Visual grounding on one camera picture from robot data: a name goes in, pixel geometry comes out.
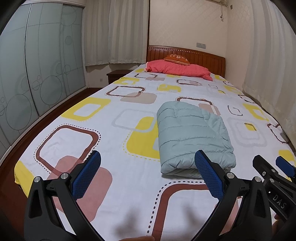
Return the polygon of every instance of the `blue gripper pad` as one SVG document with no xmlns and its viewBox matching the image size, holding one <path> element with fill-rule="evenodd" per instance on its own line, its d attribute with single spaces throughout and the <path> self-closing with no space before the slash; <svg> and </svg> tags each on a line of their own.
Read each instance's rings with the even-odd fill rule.
<svg viewBox="0 0 296 241">
<path fill-rule="evenodd" d="M 101 155 L 96 151 L 93 155 L 91 154 L 90 159 L 72 184 L 72 196 L 75 200 L 83 197 L 100 165 Z"/>
<path fill-rule="evenodd" d="M 223 183 L 200 151 L 195 153 L 194 163 L 205 181 L 211 195 L 221 201 L 224 195 Z"/>
<path fill-rule="evenodd" d="M 295 176 L 295 168 L 281 156 L 277 157 L 276 166 L 281 169 L 287 177 Z"/>
</svg>

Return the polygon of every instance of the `curtain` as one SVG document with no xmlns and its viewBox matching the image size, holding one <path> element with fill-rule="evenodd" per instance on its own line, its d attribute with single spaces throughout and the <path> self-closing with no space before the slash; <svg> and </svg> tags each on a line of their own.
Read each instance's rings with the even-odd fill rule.
<svg viewBox="0 0 296 241">
<path fill-rule="evenodd" d="M 87 0 L 84 10 L 85 65 L 109 63 L 108 31 L 111 0 Z"/>
<path fill-rule="evenodd" d="M 87 0 L 85 63 L 146 62 L 149 0 Z"/>
<path fill-rule="evenodd" d="M 256 98 L 296 146 L 296 35 L 270 0 L 251 0 L 254 43 L 243 89 Z"/>
</svg>

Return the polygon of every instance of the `wall switch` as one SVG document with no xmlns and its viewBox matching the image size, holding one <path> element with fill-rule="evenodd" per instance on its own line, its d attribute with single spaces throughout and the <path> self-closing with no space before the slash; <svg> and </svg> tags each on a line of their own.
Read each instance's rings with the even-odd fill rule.
<svg viewBox="0 0 296 241">
<path fill-rule="evenodd" d="M 202 43 L 196 43 L 196 47 L 206 49 L 207 45 Z"/>
</svg>

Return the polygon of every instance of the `pillow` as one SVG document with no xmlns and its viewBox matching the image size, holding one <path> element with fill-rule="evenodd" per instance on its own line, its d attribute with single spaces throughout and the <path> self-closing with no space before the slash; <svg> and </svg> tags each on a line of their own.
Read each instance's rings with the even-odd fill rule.
<svg viewBox="0 0 296 241">
<path fill-rule="evenodd" d="M 165 61 L 169 61 L 175 64 L 181 64 L 181 65 L 190 65 L 189 61 L 187 58 L 181 56 L 181 55 L 176 55 L 176 54 L 168 54 L 165 58 Z"/>
<path fill-rule="evenodd" d="M 211 72 L 205 67 L 197 64 L 180 65 L 163 59 L 147 62 L 145 72 L 201 77 L 205 80 L 213 81 L 210 76 Z"/>
</svg>

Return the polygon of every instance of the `metal screw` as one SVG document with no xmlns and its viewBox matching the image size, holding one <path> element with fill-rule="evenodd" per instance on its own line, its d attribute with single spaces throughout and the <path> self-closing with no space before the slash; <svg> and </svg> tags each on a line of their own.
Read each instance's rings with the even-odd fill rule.
<svg viewBox="0 0 296 241">
<path fill-rule="evenodd" d="M 40 181 L 40 177 L 35 177 L 34 182 L 38 183 Z"/>
<path fill-rule="evenodd" d="M 69 177 L 69 174 L 68 173 L 62 173 L 62 175 L 61 175 L 61 178 L 62 179 L 67 179 Z"/>
<path fill-rule="evenodd" d="M 256 182 L 261 182 L 261 178 L 260 177 L 255 177 L 255 181 Z"/>
<path fill-rule="evenodd" d="M 232 172 L 228 172 L 226 176 L 230 179 L 234 178 L 234 174 Z"/>
</svg>

